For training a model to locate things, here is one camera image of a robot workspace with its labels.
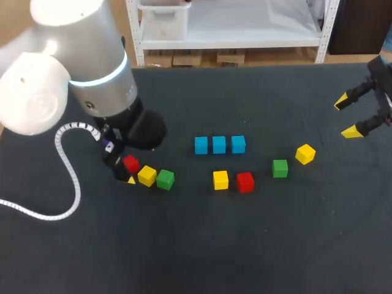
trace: yellow cube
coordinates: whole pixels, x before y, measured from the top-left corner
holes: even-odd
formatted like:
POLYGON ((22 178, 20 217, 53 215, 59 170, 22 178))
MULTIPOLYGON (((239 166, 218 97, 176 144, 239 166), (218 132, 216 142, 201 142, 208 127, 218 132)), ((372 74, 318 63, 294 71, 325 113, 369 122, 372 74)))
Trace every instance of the yellow cube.
POLYGON ((227 171, 214 171, 214 189, 226 190, 228 189, 228 175, 227 171))
POLYGON ((145 167, 143 167, 137 174, 137 178, 143 185, 151 187, 157 178, 157 171, 145 165, 145 167))
POLYGON ((301 146, 297 149, 295 158, 298 159, 303 165, 308 164, 314 159, 316 155, 316 150, 310 147, 308 144, 301 146))

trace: wooden pallet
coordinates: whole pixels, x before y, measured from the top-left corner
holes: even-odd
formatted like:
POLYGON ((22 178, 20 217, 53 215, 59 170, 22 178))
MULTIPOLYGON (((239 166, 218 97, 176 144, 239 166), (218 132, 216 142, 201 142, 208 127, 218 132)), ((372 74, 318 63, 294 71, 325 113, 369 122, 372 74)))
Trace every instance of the wooden pallet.
POLYGON ((146 67, 243 66, 245 49, 221 50, 146 50, 146 67))
POLYGON ((245 63, 245 49, 220 49, 216 62, 221 66, 241 66, 245 63))
POLYGON ((172 67, 173 50, 148 50, 145 52, 145 67, 172 67))
POLYGON ((202 50, 175 50, 173 66, 198 67, 202 64, 202 50))

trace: metal shelf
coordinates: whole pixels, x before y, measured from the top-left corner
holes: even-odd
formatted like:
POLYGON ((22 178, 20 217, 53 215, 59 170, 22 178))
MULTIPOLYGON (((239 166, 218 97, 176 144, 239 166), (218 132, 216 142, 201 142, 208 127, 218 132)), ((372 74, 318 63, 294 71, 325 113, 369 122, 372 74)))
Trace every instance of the metal shelf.
POLYGON ((326 5, 321 32, 306 0, 193 0, 187 38, 161 41, 143 35, 134 19, 137 0, 127 0, 139 66, 144 65, 145 49, 319 47, 316 62, 322 63, 338 5, 339 0, 326 5))

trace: black table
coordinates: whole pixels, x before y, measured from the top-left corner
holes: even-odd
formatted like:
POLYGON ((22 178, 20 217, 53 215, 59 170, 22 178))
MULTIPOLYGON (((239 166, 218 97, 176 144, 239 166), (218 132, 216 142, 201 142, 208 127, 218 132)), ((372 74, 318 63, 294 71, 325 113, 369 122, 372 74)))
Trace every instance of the black table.
MULTIPOLYGON (((115 181, 100 144, 66 133, 81 205, 60 222, 0 207, 0 293, 392 292, 392 134, 340 134, 375 113, 371 93, 333 107, 367 74, 365 65, 135 70, 169 135, 154 152, 128 152, 173 171, 172 190, 115 181), (213 135, 244 135, 246 154, 195 156, 194 137, 213 135), (305 143, 317 153, 302 166, 294 156, 305 143), (272 178, 273 159, 288 160, 287 179, 272 178), (229 191, 214 191, 216 170, 228 170, 229 191), (247 171, 255 192, 241 195, 234 178, 247 171)), ((73 97, 61 124, 71 121, 92 123, 73 97)), ((56 129, 5 131, 2 198, 47 214, 70 207, 56 129)))

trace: white shelf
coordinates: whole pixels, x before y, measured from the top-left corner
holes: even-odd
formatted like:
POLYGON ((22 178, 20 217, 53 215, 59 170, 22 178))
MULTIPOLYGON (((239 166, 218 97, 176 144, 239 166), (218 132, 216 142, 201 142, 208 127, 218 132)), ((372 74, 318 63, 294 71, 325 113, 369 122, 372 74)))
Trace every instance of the white shelf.
POLYGON ((317 47, 321 36, 306 0, 193 0, 187 39, 143 35, 140 45, 149 50, 317 47))

